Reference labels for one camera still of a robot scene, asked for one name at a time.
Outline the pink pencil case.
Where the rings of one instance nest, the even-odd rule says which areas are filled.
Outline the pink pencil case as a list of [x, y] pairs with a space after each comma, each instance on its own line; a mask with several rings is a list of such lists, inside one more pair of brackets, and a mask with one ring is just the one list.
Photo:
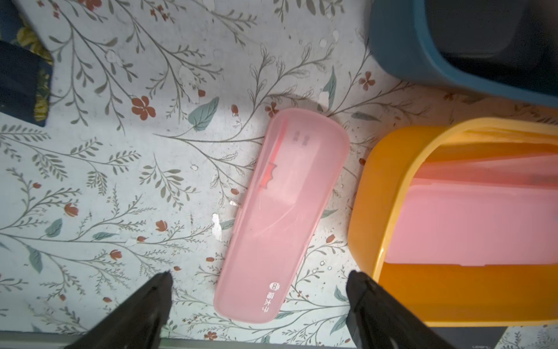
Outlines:
[[264, 324], [279, 314], [349, 152], [344, 128], [319, 113], [273, 116], [217, 281], [219, 315]]
[[415, 174], [424, 180], [507, 186], [557, 187], [557, 155], [529, 154], [486, 159], [425, 162]]
[[413, 180], [385, 258], [458, 266], [557, 263], [557, 190]]

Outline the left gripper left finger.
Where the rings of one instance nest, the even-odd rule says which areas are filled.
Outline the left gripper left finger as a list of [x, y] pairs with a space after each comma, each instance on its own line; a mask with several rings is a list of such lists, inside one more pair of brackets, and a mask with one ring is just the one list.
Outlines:
[[121, 341], [120, 348], [158, 348], [171, 311], [172, 286], [170, 272], [157, 273], [85, 335], [112, 346]]

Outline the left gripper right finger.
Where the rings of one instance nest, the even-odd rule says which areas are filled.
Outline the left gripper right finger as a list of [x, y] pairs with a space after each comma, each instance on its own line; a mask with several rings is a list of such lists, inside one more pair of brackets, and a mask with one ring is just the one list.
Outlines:
[[346, 286], [350, 310], [346, 325], [357, 348], [452, 348], [393, 296], [361, 271]]

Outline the black pencil case front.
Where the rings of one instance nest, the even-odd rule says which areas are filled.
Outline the black pencil case front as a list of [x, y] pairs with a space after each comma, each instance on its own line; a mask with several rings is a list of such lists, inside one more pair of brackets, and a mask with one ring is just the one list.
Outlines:
[[455, 348], [493, 349], [506, 327], [432, 327], [432, 330]]

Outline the black pencil case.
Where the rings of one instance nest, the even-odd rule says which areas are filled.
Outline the black pencil case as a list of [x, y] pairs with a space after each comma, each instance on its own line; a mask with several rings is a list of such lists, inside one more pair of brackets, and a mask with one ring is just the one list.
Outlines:
[[506, 327], [432, 327], [432, 330], [455, 348], [493, 349]]
[[426, 1], [441, 55], [461, 71], [534, 90], [557, 83], [556, 1]]

